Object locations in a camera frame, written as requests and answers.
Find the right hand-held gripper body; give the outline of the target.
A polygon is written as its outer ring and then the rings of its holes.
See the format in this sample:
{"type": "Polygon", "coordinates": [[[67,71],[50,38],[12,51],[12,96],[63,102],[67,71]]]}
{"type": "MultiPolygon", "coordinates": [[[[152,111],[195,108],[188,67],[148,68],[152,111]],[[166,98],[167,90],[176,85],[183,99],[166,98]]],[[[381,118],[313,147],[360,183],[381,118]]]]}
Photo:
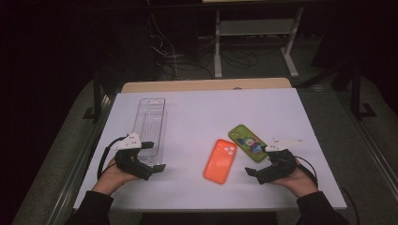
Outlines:
{"type": "Polygon", "coordinates": [[[275,154],[274,163],[258,171],[256,178],[259,184],[270,183],[291,174],[298,164],[289,149],[301,143],[303,143],[301,139],[273,138],[265,148],[265,152],[275,154]]]}

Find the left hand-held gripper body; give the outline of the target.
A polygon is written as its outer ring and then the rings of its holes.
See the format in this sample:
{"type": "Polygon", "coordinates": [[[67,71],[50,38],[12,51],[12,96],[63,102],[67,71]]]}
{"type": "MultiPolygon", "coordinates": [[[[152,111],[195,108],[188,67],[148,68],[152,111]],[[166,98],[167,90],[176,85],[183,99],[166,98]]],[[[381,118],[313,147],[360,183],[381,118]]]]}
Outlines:
{"type": "Polygon", "coordinates": [[[138,154],[143,149],[137,133],[133,132],[119,141],[115,146],[115,150],[115,163],[121,171],[146,181],[153,174],[153,168],[144,164],[138,158],[138,154]]]}

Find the clear plastic tray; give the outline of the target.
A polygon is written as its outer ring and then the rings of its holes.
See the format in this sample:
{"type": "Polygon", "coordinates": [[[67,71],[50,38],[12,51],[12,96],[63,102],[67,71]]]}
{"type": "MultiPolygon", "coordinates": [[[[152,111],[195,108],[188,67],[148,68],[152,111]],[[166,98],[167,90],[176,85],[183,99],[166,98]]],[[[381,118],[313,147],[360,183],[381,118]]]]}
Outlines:
{"type": "Polygon", "coordinates": [[[143,98],[139,102],[133,131],[142,143],[154,143],[152,148],[143,149],[138,154],[139,160],[149,166],[162,164],[164,109],[164,98],[143,98]]]}

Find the orange phone case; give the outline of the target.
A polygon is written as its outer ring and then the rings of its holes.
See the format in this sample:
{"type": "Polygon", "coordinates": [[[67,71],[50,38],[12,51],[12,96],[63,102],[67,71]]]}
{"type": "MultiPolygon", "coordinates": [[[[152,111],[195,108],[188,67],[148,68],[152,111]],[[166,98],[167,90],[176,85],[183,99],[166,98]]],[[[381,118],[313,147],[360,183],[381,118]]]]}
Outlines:
{"type": "Polygon", "coordinates": [[[232,167],[237,152],[233,142],[218,139],[208,159],[203,176],[217,184],[224,184],[232,167]]]}

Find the green cartoon phone case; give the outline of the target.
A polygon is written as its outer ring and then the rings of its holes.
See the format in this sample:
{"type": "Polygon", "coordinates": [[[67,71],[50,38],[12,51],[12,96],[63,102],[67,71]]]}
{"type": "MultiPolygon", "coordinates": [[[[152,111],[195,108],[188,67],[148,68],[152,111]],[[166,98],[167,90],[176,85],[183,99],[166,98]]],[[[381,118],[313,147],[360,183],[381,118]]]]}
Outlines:
{"type": "Polygon", "coordinates": [[[265,152],[267,144],[242,124],[232,128],[228,132],[228,137],[256,163],[268,156],[265,152]]]}

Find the person's right hand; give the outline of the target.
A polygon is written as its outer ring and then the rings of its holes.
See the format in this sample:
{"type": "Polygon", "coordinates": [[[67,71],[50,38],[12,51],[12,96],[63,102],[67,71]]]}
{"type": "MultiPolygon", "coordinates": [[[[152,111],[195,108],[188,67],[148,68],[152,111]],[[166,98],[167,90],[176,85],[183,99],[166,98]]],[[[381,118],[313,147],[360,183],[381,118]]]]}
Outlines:
{"type": "Polygon", "coordinates": [[[310,176],[299,167],[297,167],[288,176],[272,181],[272,184],[287,188],[297,198],[301,198],[318,191],[318,187],[310,176]]]}

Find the person's left hand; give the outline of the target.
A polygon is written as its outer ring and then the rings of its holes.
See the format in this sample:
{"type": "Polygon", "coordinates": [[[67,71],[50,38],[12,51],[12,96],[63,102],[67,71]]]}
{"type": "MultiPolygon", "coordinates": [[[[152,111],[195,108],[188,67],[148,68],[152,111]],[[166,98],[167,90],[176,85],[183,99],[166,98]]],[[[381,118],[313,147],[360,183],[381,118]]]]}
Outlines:
{"type": "Polygon", "coordinates": [[[98,182],[93,186],[92,191],[111,196],[125,183],[133,180],[138,180],[138,177],[118,169],[115,160],[112,159],[98,182]]]}

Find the black metal stand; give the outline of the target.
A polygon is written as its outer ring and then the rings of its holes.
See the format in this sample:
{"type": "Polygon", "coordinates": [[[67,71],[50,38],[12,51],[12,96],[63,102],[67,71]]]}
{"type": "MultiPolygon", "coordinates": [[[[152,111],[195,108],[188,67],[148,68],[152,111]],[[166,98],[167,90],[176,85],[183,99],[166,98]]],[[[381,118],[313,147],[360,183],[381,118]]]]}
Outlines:
{"type": "Polygon", "coordinates": [[[351,103],[350,110],[358,120],[365,117],[376,117],[375,111],[368,103],[360,101],[361,73],[357,64],[353,65],[351,81],[351,103]]]}
{"type": "Polygon", "coordinates": [[[93,106],[86,109],[84,119],[92,119],[97,123],[101,115],[102,93],[100,85],[100,76],[96,71],[93,75],[93,106]]]}

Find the aluminium frame rail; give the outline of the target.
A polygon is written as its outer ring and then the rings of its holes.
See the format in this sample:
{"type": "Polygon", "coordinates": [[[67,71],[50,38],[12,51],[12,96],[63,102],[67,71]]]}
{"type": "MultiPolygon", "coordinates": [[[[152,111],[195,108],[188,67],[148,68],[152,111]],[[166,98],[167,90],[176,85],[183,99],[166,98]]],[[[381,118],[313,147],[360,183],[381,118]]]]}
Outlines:
{"type": "Polygon", "coordinates": [[[362,117],[359,115],[355,115],[351,111],[348,97],[346,97],[342,93],[338,93],[337,98],[343,105],[344,110],[346,111],[350,119],[353,121],[363,141],[366,143],[371,159],[373,160],[377,169],[381,173],[381,176],[384,178],[394,199],[398,202],[398,176],[392,170],[390,164],[388,163],[388,161],[380,151],[380,148],[377,145],[375,139],[371,136],[369,129],[363,124],[362,117]]]}
{"type": "Polygon", "coordinates": [[[96,150],[112,105],[113,101],[109,97],[104,96],[100,99],[99,109],[101,113],[99,119],[88,130],[88,136],[85,138],[83,147],[73,162],[66,184],[61,188],[54,209],[45,225],[62,225],[73,212],[73,205],[84,181],[85,173],[88,170],[90,158],[96,150]]]}

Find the white metal desk frame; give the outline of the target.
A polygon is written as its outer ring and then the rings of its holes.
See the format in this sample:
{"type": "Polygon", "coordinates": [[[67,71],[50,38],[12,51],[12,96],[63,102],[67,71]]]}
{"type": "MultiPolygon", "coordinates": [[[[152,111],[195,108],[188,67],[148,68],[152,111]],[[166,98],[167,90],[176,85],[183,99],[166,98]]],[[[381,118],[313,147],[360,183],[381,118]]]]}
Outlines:
{"type": "Polygon", "coordinates": [[[263,20],[237,20],[223,21],[221,12],[216,11],[215,21],[215,53],[214,53],[214,76],[216,79],[222,77],[222,63],[220,54],[221,37],[251,36],[251,35],[288,35],[286,44],[281,47],[281,53],[290,76],[297,78],[299,73],[290,55],[293,47],[301,16],[304,8],[299,7],[292,19],[263,19],[263,20]]]}

